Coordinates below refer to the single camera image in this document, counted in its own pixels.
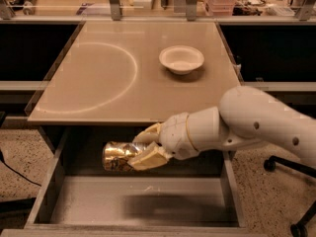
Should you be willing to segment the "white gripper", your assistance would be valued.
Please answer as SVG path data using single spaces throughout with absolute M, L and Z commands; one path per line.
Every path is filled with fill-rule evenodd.
M 154 123 L 137 134 L 133 138 L 134 143 L 149 145 L 130 158 L 127 164 L 136 171 L 144 171 L 166 165 L 172 156 L 177 160 L 197 157 L 198 151 L 189 137 L 188 118 L 188 113 L 181 113 L 168 118 L 162 124 Z

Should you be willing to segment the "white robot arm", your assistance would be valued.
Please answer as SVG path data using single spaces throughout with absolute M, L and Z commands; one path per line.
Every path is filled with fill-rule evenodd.
M 263 142 L 295 154 L 310 167 L 316 165 L 316 119 L 248 86 L 228 90 L 217 107 L 155 123 L 133 141 L 148 145 L 128 161 L 135 170 L 157 168 L 171 158 L 194 158 L 207 150 L 238 151 Z

